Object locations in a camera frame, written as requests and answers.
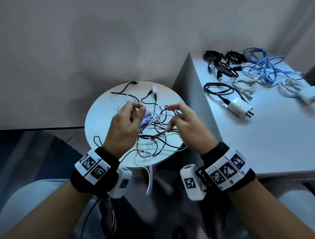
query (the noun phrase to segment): hand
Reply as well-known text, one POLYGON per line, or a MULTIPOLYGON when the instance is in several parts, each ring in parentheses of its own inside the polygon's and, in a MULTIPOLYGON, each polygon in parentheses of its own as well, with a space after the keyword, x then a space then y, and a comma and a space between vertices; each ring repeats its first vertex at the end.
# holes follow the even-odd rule
POLYGON ((177 126, 178 133, 188 148, 203 155, 217 146, 219 141, 187 105, 178 103, 166 108, 167 110, 180 110, 182 112, 170 120, 166 130, 170 132, 174 126, 177 126))
POLYGON ((142 104, 128 101, 112 118, 103 147, 120 159, 135 145, 145 114, 146 108, 142 104))

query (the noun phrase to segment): white table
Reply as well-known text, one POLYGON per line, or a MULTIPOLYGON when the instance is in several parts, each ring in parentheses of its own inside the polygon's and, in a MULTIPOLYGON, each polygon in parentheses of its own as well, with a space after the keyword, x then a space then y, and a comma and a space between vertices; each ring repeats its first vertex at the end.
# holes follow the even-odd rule
MULTIPOLYGON (((119 104, 126 97, 124 95, 111 94, 110 92, 120 92, 125 88, 126 84, 127 83, 118 85, 106 91, 93 103, 90 110, 88 111, 88 114, 85 119, 85 136, 92 149, 97 148, 97 145, 93 142, 94 136, 99 136, 102 143, 105 141, 112 117, 115 114, 117 114, 117 108, 119 104)), ((184 102, 182 98, 170 88, 148 81, 140 81, 136 85, 130 84, 123 93, 125 94, 129 93, 131 95, 134 95, 140 100, 148 94, 148 92, 152 89, 152 85, 157 86, 158 90, 157 104, 170 105, 172 103, 184 102)), ((119 108, 121 108, 127 101, 132 100, 136 101, 136 99, 132 98, 131 96, 128 96, 119 108)), ((150 95, 143 101, 147 103, 154 103, 155 100, 153 96, 150 95)), ((154 105, 144 104, 144 106, 150 110, 154 108, 154 105)), ((157 108, 156 112, 158 114, 160 113, 160 111, 161 111, 160 108, 157 108)), ((171 117, 168 116, 165 123, 168 123, 170 119, 171 117)), ((143 133, 149 135, 157 134, 153 126, 147 127, 143 131, 143 133)), ((183 143, 183 141, 181 140, 177 133, 174 132, 166 133, 166 136, 167 143, 173 146, 179 147, 183 143)), ((147 148, 148 142, 149 140, 139 139, 139 144, 144 149, 147 148)), ((156 140, 156 142, 158 143, 159 148, 163 146, 163 142, 159 140, 156 140)), ((151 148, 156 148, 156 144, 153 141, 151 141, 150 146, 152 146, 151 148)), ((172 148, 168 145, 166 145, 164 149, 176 150, 175 148, 172 148)), ((148 157, 146 160, 144 160, 144 158, 138 155, 137 151, 133 151, 122 161, 121 164, 125 167, 133 168, 139 166, 155 165, 168 159, 172 154, 174 154, 174 152, 162 151, 157 156, 148 157)))
MULTIPOLYGON (((180 95, 215 136, 234 145, 259 175, 315 178, 315 104, 307 106, 297 98, 284 97, 278 86, 258 85, 250 101, 255 115, 240 119, 217 96, 204 93, 203 86, 207 82, 218 82, 216 69, 212 65, 214 73, 209 74, 207 65, 202 52, 190 53, 180 95)), ((292 70, 285 62, 277 67, 292 70)), ((221 80, 223 83, 232 81, 225 75, 221 80)), ((300 83, 308 86, 305 80, 300 83)), ((225 97, 233 100, 238 94, 225 97)))

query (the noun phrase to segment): blue cable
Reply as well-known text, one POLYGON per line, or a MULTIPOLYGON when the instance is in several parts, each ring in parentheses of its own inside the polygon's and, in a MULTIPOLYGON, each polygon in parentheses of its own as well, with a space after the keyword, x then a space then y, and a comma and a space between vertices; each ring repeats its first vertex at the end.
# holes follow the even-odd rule
POLYGON ((264 50, 264 49, 261 49, 261 48, 256 48, 256 47, 247 48, 244 51, 244 56, 245 56, 245 58, 247 59, 248 62, 250 62, 252 64, 255 64, 249 70, 249 72, 250 71, 255 71, 257 69, 262 70, 262 72, 263 72, 262 77, 263 77, 264 81, 267 84, 269 84, 269 85, 274 85, 274 84, 278 83, 278 81, 277 81, 278 74, 283 74, 286 77, 290 77, 289 76, 290 74, 296 74, 297 73, 296 71, 283 71, 283 70, 281 70, 279 68, 276 68, 275 65, 281 63, 284 60, 284 56, 280 55, 280 56, 276 56, 276 57, 273 57, 273 58, 269 59, 267 51, 264 50), (253 59, 252 55, 254 53, 259 53, 259 52, 262 53, 261 59, 258 59, 258 60, 257 59, 253 59), (278 62, 276 62, 276 63, 272 63, 271 62, 272 60, 275 60, 275 59, 278 59, 278 58, 280 59, 278 62))

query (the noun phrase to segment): white round table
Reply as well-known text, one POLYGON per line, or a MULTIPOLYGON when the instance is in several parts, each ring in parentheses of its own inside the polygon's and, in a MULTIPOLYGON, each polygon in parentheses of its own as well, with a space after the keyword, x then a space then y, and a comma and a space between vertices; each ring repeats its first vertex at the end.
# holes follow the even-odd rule
MULTIPOLYGON (((99 136, 102 143, 105 141, 107 132, 109 130, 109 126, 111 124, 112 117, 115 114, 117 114, 117 108, 119 104, 126 97, 124 95, 111 94, 110 92, 120 92, 125 88, 126 84, 127 83, 118 85, 106 91, 93 103, 90 110, 88 111, 88 114, 85 119, 84 130, 85 130, 86 139, 92 149, 96 149, 98 147, 93 141, 94 136, 99 136)), ((136 85, 130 84, 123 93, 134 95, 140 100, 148 94, 148 92, 152 89, 152 85, 156 85, 157 87, 157 91, 158 91, 157 104, 158 105, 159 104, 170 105, 173 103, 184 102, 182 98, 170 88, 157 84, 157 83, 148 82, 148 81, 139 81, 138 84, 136 85)), ((127 96, 124 102, 120 105, 119 109, 127 101, 132 101, 132 100, 136 101, 136 99, 134 99, 133 97, 127 96)), ((155 102, 152 94, 149 95, 143 101, 147 103, 155 102)), ((153 110, 154 108, 154 105, 149 105, 149 104, 143 104, 143 105, 148 110, 153 110)), ((159 114, 160 111, 161 111, 160 108, 156 109, 157 114, 159 114)), ((171 116, 167 116, 166 121, 164 123, 168 123, 170 119, 171 119, 171 116)), ((154 129, 152 125, 147 127, 143 131, 143 133, 148 134, 148 135, 157 134, 156 130, 154 129)), ((183 143, 179 135, 175 132, 166 133, 166 137, 167 137, 167 143, 170 145, 180 147, 183 143)), ((100 144, 98 138, 95 138, 95 141, 98 144, 100 144)), ((156 142, 158 143, 159 148, 161 148, 164 144, 160 140, 156 140, 156 142)), ((150 143, 149 148, 156 148, 156 144, 152 140, 149 141, 145 139, 139 139, 139 144, 144 149, 148 148, 148 143, 150 143)), ((168 145, 165 145, 164 149, 176 150, 176 148, 172 148, 168 145)), ((154 151, 155 150, 148 150, 149 153, 154 153, 154 151)), ((137 168, 140 166, 155 165, 168 159, 173 154, 174 152, 163 150, 160 154, 158 154, 155 157, 147 157, 147 159, 144 159, 138 155, 137 151, 133 151, 122 161, 121 164, 125 167, 133 167, 133 168, 137 168)))

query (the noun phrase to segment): wristband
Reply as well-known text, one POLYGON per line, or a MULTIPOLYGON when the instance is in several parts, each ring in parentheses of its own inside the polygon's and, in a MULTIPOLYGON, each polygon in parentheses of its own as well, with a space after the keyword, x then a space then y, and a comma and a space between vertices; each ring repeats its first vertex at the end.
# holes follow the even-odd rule
POLYGON ((221 191, 231 192, 240 189, 255 179, 254 171, 245 158, 234 148, 220 142, 215 148, 202 156, 204 166, 202 177, 210 186, 221 191))
POLYGON ((119 161, 103 147, 91 149, 74 166, 70 180, 83 193, 91 192, 103 198, 118 180, 119 161))

